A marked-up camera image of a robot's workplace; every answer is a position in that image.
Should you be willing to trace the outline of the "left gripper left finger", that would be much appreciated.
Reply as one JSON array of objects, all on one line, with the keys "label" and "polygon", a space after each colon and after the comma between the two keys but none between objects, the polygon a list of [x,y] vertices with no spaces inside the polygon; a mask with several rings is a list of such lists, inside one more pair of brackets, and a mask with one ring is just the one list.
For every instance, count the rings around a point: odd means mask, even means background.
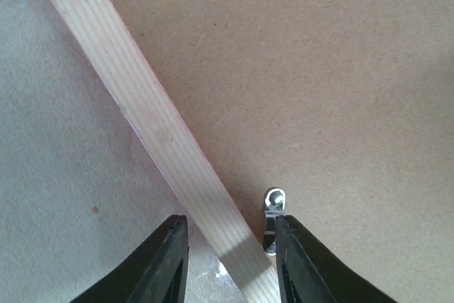
[{"label": "left gripper left finger", "polygon": [[188,262],[187,217],[171,215],[73,302],[183,302]]}]

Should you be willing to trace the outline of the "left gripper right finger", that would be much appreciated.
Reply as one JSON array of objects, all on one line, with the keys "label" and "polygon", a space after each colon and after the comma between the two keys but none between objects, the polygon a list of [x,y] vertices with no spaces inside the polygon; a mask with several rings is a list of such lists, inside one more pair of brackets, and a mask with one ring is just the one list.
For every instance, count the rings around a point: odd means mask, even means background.
[{"label": "left gripper right finger", "polygon": [[275,227],[282,302],[395,302],[350,269],[294,216],[278,216]]}]

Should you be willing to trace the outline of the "pink picture frame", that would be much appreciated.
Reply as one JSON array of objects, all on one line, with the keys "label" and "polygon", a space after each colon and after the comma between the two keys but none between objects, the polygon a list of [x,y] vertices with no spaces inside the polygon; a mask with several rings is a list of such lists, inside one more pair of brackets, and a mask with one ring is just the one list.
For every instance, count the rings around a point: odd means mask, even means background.
[{"label": "pink picture frame", "polygon": [[168,185],[249,302],[277,273],[111,0],[51,0]]}]

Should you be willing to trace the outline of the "white mat brown backing board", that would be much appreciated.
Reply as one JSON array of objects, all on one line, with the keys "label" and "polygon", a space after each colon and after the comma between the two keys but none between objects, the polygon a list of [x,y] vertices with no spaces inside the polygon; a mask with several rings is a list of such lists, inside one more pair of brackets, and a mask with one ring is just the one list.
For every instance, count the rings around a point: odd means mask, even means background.
[{"label": "white mat brown backing board", "polygon": [[397,301],[453,301],[453,0],[111,1],[254,233],[281,187]]}]

